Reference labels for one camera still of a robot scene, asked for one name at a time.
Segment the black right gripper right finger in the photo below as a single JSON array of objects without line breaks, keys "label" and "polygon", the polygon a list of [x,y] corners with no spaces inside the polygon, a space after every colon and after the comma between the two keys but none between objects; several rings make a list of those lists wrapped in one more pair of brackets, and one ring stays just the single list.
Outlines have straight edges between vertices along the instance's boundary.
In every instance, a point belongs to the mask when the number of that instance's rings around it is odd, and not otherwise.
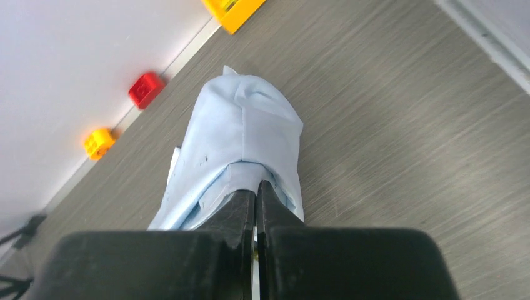
[{"label": "black right gripper right finger", "polygon": [[443,255],[407,228],[305,225],[268,181],[256,198],[262,299],[458,299]]}]

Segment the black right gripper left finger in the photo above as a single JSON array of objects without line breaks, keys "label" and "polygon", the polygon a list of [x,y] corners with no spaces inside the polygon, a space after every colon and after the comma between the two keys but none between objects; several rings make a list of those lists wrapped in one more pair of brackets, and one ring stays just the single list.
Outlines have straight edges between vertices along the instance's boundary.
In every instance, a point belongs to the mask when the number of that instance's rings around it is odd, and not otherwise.
[{"label": "black right gripper left finger", "polygon": [[30,299],[251,299],[255,194],[236,191],[193,231],[61,239]]}]

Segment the light blue pillowcase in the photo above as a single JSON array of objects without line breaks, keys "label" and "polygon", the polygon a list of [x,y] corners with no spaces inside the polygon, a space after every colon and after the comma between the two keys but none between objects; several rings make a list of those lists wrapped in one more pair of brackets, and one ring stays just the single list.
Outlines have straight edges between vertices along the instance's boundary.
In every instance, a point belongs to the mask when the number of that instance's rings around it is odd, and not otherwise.
[{"label": "light blue pillowcase", "polygon": [[257,192],[263,180],[303,219],[298,174],[302,131],[301,118],[271,83],[224,66],[197,97],[149,229],[197,229],[236,191]]}]

